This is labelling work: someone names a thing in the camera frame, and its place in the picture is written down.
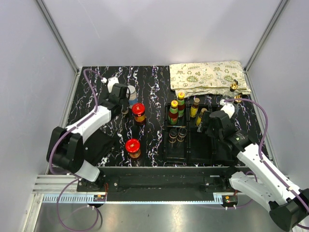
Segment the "yellow-cap green-label bottle front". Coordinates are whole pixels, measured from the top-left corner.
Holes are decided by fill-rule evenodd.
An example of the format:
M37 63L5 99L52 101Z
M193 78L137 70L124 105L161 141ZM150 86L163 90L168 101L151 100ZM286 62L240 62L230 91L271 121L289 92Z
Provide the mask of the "yellow-cap green-label bottle front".
M169 124L176 125L178 122L178 102L173 100L169 109L168 120Z

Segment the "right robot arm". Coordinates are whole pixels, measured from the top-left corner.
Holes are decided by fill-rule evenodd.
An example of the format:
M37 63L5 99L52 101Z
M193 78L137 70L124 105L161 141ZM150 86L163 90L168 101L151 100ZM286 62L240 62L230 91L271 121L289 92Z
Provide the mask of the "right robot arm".
M273 222L290 231L309 215L309 190L301 189L286 177L243 130L238 130L226 110L205 112L200 128L215 139L228 154L244 163L260 180L248 178L236 167L230 167L219 179L223 191L238 190L263 206Z

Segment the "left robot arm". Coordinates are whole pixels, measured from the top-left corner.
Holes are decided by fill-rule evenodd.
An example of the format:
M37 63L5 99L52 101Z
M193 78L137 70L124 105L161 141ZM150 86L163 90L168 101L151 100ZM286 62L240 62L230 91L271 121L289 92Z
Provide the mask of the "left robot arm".
M130 90L124 84L112 86L107 99L76 123L65 128L56 127L52 131L46 160L49 170L52 165L62 168L78 178L87 180L93 191L104 187L103 175L84 157L84 143L104 124L110 122L128 108Z

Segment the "glass oil bottle gold spout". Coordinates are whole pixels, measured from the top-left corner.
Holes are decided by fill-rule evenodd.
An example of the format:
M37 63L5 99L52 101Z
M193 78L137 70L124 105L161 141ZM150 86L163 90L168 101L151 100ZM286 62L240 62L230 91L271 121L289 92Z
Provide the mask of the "glass oil bottle gold spout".
M234 81L230 84L229 89L223 94L224 100L233 99L237 95L238 84L238 81L234 79Z

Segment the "yellow-label beige-cap bottle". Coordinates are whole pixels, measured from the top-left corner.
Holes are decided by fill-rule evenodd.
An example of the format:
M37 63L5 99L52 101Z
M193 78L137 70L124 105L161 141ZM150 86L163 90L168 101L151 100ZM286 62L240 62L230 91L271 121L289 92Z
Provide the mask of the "yellow-label beige-cap bottle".
M200 99L199 98L195 98L193 104L191 105L190 108L190 117L191 118L195 118L197 115L197 111L198 111L198 106L199 106L199 102Z
M198 117L197 117L197 120L196 120L196 126L199 126L200 125L200 123L201 123L201 121L202 121L202 118L203 118L203 115L204 115L204 113L207 111L207 109L206 108L202 108L201 109L201 111L200 111L200 113L199 113L199 115L198 115Z

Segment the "yellow-cap green-label bottle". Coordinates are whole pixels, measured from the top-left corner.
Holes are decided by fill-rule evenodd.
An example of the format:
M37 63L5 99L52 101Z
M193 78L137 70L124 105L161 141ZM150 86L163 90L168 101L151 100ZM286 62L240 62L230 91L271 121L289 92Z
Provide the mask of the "yellow-cap green-label bottle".
M168 120L169 124L176 125L178 122L178 102L173 100L169 109Z
M185 109L184 98L185 98L185 93L184 92L179 92L178 95L177 95L178 118L181 118L184 115L184 109Z

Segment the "red-lid chili sauce jar front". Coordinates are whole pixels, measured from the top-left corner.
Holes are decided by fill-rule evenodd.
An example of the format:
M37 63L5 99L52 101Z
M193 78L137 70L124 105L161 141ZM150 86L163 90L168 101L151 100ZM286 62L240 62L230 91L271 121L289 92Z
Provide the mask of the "red-lid chili sauce jar front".
M129 139L125 144L129 157L138 160L141 156L140 142L137 139Z

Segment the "red-lid chili sauce jar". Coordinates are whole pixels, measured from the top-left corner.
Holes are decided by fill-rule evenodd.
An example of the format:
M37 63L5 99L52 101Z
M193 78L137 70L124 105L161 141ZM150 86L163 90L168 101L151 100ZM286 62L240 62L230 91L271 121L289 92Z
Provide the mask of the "red-lid chili sauce jar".
M146 121L145 106L142 103L136 103L132 106L132 114L137 125L144 125Z
M141 156L140 142L137 139L129 139L125 144L129 157L138 160Z

